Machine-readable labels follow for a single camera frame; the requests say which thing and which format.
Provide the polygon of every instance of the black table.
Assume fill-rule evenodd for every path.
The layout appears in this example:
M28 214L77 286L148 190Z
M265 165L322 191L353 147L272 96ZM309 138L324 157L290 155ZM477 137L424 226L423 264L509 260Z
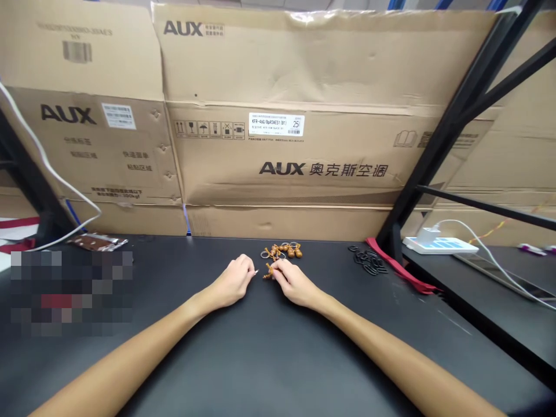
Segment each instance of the black table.
M276 282L261 279L265 262L258 256L273 242L129 239L126 249L135 259L132 322L111 337L4 337L3 415L31 412L102 356L212 282L242 252L261 269L245 299L195 326L122 415L420 415L343 333L289 302ZM416 294L392 272L366 274L353 262L348 245L304 242L303 259L297 263L324 291L439 363L503 411L541 415L540 410L553 410L552 391L439 297ZM9 305L8 288L4 277L3 313Z
M502 267L556 294L556 256L489 248ZM556 390L556 312L530 301L449 255L403 254L427 281L443 288L466 319ZM483 249L479 255L489 259Z

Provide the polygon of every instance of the wooden gourd keychain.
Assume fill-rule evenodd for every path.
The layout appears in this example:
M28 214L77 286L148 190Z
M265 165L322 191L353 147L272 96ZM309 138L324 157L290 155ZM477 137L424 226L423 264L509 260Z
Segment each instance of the wooden gourd keychain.
M291 242L291 243L282 243L282 245L278 246L276 244L272 245L272 247L270 248L270 250L268 250L268 248L265 248L265 250L263 252L261 252L261 258L265 259L265 258L271 258L273 261L277 261L278 259L285 259L286 255L285 253L288 254L288 257L290 259L292 258L302 258L303 257L303 253L301 252L301 250L299 249L301 248L301 244L297 243L297 242ZM273 273L273 268L268 264L268 262L266 263L266 266L268 267L268 274L263 275L263 279L271 279L272 278L272 273Z

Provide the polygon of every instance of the person's left hand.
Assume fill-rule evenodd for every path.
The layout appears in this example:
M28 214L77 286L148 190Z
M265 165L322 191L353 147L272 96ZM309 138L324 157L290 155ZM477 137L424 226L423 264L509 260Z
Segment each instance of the person's left hand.
M199 293L207 312L231 306L242 299L256 272L253 261L247 255L239 255L231 261L216 281Z

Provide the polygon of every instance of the black metal shelf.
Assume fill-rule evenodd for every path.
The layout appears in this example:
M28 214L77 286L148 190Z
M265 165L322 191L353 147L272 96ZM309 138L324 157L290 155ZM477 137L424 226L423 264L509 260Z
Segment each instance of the black metal shelf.
M34 236L42 246L75 229L39 167L0 110L0 170L6 170L41 218Z
M556 57L556 39L553 39L490 91L488 90L543 2L543 0L528 0L523 2L520 12L513 10L501 13L475 56L376 237L383 250L398 262L402 261L400 230L424 193L556 230L554 220L429 187L430 181L448 156L465 125Z

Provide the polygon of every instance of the power cord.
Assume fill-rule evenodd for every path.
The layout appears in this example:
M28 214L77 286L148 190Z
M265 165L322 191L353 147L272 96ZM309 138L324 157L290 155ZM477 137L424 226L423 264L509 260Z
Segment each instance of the power cord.
M448 222L448 221L452 221L452 222L456 222L456 223L460 223L461 225L465 226L465 228L471 232L471 234L473 235L473 237L476 239L476 241L479 242L479 244L482 246L482 248L486 251L486 253L488 253L488 255L490 256L492 263L495 264L498 269L500 269L500 271L502 271L502 273L505 275L506 278L508 278L508 281L510 281L511 283L513 283L517 288L519 288L521 291L523 291L526 294L529 294L529 296L531 296L531 298L533 298L535 301L543 304L544 306L548 307L551 310L556 310L556 307L551 306L550 304L548 304L547 302L544 302L543 300L541 300L540 298L535 297L534 295L532 295L529 291L527 291L526 289L524 289L521 285L519 285L517 282L515 282L509 275L508 273L504 270L504 268L502 268L500 266L500 264L494 259L494 256L492 255L491 251L484 245L484 243L481 241L481 239L479 239L479 237L475 234L475 232L473 232L473 230L471 230L471 228L469 226L467 226L464 222L459 221L459 220L455 220L455 219L446 219L446 220L441 220L438 223L436 223L434 225L434 229L438 230L438 226L440 225L440 223L444 223L444 222Z
M64 240L66 240L68 237L70 237L71 235L73 235L74 233L79 232L81 230L81 228L85 227L87 224L91 223L93 220L98 219L103 212L102 212L102 210L100 210L100 208L96 204L94 204L91 200L89 200L86 196L84 196L81 192L79 192L73 185L71 185L65 179L60 177L60 175L54 170L54 168L52 168L52 166L50 165L50 162L48 161L48 157L46 156L45 149L42 147L41 142L39 141L38 137L35 135L35 132L33 132L33 130L29 127L29 125L27 124L27 122L23 118L23 115L19 111L19 108L17 107L17 104L16 104L15 100L13 99L12 95L9 93L9 91L6 89L6 87L1 82L0 82L0 90L2 90L2 93L8 99L8 102L9 102L10 106L12 107L13 112L15 113L15 115L17 116L17 118L19 119L19 121L23 125L23 127L25 127L25 130L27 131L29 136L31 136L31 138L33 139L33 142L35 143L36 147L39 149L39 153L41 154L41 159L42 159L46 169L48 169L48 171L58 181L60 181L62 184L64 184L70 190L75 192L79 197L81 197L85 202L90 204L91 207L94 208L98 212L98 214L96 216L91 217L89 220L81 223L79 226L77 226L74 230L72 230L67 235L65 235L65 236L63 236L63 237L61 237L61 238L59 238L59 239L57 239L53 242L47 243L46 245L39 246L38 248L29 249L27 252L34 252L34 251L43 250L43 249L48 248L52 245L55 245L59 242L62 242Z

